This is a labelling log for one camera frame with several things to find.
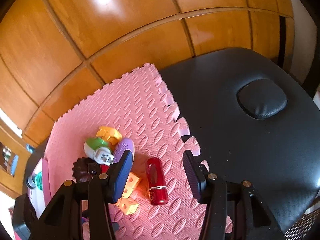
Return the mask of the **dark brown ridged piece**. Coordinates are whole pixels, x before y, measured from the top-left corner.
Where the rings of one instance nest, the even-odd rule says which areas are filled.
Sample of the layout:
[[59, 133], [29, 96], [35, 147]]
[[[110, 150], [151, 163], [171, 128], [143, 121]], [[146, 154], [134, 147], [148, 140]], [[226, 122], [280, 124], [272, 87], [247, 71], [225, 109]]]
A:
[[73, 177], [77, 183], [92, 180], [101, 173], [100, 165], [91, 158], [78, 158], [73, 163]]

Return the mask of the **orange linked cubes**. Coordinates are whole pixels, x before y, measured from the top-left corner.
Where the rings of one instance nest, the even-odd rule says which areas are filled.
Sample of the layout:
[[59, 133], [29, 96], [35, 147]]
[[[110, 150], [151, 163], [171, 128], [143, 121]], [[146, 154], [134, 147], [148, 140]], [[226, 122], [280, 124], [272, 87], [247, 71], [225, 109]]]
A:
[[116, 202], [116, 206], [126, 215], [135, 213], [139, 207], [139, 204], [131, 198], [131, 194], [137, 188], [140, 181], [141, 178], [130, 172], [122, 197]]

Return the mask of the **pink foam puzzle mat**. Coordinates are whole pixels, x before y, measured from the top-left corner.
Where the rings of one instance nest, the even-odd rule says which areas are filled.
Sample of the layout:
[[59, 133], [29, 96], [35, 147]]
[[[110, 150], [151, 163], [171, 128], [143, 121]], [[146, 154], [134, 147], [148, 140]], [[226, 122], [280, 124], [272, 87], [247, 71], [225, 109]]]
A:
[[[99, 128], [115, 128], [133, 140], [135, 157], [132, 172], [141, 181], [131, 197], [137, 211], [126, 215], [110, 206], [111, 219], [120, 226], [117, 239], [198, 239], [206, 207], [193, 198], [185, 175], [185, 150], [199, 154], [195, 137], [170, 90], [152, 64], [145, 64], [114, 80], [82, 100], [54, 124], [44, 157], [48, 161], [49, 186], [55, 194], [65, 180], [72, 178], [73, 164], [84, 156], [84, 142]], [[145, 177], [148, 158], [161, 159], [169, 201], [150, 204]]]

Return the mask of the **wooden cabinet with shelves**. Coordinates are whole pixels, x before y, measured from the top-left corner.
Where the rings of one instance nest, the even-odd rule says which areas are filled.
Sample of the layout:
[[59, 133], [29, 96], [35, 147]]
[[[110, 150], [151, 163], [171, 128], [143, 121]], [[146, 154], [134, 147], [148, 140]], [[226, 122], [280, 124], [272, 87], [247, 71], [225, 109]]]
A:
[[1, 120], [1, 191], [12, 199], [23, 194], [30, 155], [25, 142]]

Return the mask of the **green white round gadget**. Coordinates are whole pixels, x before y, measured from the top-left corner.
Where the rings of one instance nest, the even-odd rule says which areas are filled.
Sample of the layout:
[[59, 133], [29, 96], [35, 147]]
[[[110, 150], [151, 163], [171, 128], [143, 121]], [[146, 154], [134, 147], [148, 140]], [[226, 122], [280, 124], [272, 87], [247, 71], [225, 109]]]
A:
[[110, 166], [114, 160], [114, 155], [109, 147], [109, 143], [100, 137], [86, 139], [84, 152], [98, 164]]

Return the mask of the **red glossy lipstick case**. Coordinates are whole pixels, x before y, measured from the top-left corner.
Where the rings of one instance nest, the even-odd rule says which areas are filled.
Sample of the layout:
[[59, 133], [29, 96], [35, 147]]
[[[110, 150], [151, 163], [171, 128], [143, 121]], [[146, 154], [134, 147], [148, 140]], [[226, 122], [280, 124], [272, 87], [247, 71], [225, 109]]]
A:
[[167, 184], [165, 182], [163, 165], [159, 158], [153, 157], [146, 161], [146, 178], [150, 204], [167, 204], [169, 201]]

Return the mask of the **red block toy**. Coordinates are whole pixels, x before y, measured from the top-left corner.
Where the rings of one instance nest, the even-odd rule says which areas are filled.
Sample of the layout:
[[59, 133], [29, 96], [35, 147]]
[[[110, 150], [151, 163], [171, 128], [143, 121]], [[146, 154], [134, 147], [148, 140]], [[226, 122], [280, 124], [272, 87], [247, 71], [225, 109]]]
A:
[[100, 164], [100, 173], [107, 173], [110, 166], [105, 164]]

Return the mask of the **orange plastic clip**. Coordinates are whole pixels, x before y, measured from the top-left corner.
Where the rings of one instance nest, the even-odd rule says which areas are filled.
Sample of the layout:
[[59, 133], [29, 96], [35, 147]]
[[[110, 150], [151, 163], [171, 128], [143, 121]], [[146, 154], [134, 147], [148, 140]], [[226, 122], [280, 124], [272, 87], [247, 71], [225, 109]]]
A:
[[97, 131], [96, 136], [100, 137], [106, 142], [109, 142], [113, 146], [120, 142], [122, 139], [122, 135], [118, 130], [107, 126], [101, 126], [99, 128], [99, 131]]

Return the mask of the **black clear cylindrical container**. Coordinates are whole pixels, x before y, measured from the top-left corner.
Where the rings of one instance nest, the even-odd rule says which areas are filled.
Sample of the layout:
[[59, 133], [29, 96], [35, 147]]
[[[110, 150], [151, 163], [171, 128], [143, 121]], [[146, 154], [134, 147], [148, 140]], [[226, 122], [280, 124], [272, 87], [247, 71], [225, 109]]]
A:
[[36, 178], [36, 175], [32, 174], [26, 179], [26, 186], [29, 189], [34, 189], [36, 187], [35, 178]]

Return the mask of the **pink white cardboard box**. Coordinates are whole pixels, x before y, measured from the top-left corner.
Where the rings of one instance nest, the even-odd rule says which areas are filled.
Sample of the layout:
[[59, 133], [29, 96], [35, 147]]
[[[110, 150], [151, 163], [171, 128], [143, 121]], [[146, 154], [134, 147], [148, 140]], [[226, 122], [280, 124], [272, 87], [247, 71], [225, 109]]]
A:
[[48, 162], [41, 158], [26, 181], [29, 200], [40, 218], [52, 195], [49, 186]]

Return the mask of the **teal plastic funnel piece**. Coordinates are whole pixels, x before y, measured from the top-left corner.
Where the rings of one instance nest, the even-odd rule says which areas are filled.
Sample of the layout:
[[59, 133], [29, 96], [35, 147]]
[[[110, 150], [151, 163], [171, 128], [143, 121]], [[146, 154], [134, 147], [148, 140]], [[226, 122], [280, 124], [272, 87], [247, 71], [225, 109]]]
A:
[[36, 187], [43, 191], [43, 181], [42, 181], [42, 172], [39, 172], [38, 174], [36, 174], [36, 178], [35, 178], [35, 183], [36, 183]]

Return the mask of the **purple embossed oval case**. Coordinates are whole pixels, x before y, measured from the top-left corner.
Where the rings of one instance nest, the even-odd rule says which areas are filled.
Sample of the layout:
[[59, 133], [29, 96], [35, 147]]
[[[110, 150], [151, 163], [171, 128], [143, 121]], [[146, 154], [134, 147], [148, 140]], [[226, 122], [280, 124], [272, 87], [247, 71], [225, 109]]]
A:
[[123, 138], [120, 142], [117, 143], [116, 148], [113, 152], [114, 159], [113, 163], [117, 163], [120, 161], [123, 153], [128, 150], [132, 153], [132, 158], [135, 157], [135, 145], [132, 139], [130, 138]]

